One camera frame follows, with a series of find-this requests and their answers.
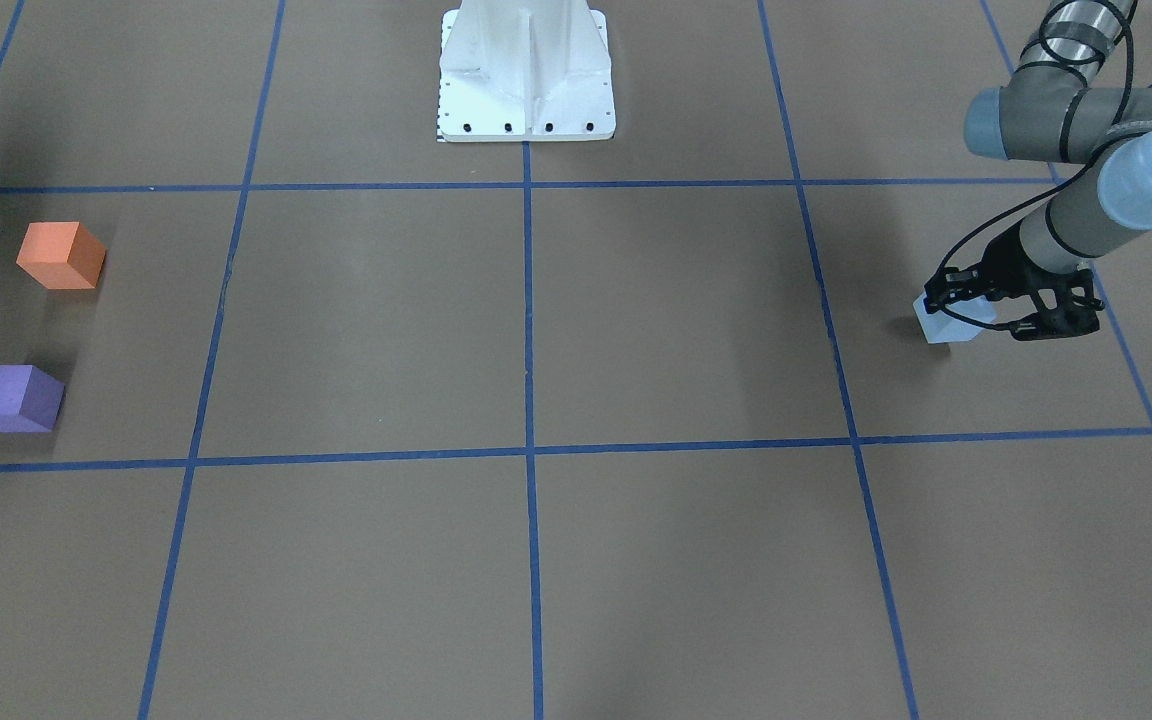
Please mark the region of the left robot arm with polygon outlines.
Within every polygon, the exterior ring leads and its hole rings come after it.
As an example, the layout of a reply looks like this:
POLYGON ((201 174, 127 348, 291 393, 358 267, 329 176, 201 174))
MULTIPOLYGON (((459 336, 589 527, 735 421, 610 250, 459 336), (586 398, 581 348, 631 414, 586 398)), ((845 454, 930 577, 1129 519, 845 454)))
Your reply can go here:
POLYGON ((1076 165, 1006 210, 980 260, 943 259, 922 295, 943 314, 1020 341, 1100 327, 1094 260, 1152 232, 1152 83, 1137 88, 1134 1, 1053 1, 1005 86, 975 97, 965 145, 1000 160, 1076 165))

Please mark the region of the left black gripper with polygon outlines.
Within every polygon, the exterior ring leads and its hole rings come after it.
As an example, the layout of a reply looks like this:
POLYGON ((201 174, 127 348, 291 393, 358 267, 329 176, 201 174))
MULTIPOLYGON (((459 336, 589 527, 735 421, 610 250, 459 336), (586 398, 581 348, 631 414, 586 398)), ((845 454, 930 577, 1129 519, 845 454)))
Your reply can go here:
POLYGON ((1021 223, 1011 223, 988 242, 977 264, 938 266, 924 285, 925 316, 952 320, 957 314, 973 323, 995 323, 996 309, 991 301, 1041 301, 1043 291, 1051 291, 1055 301, 1087 296, 1087 273, 1048 272, 1029 258, 1021 241, 1021 223))

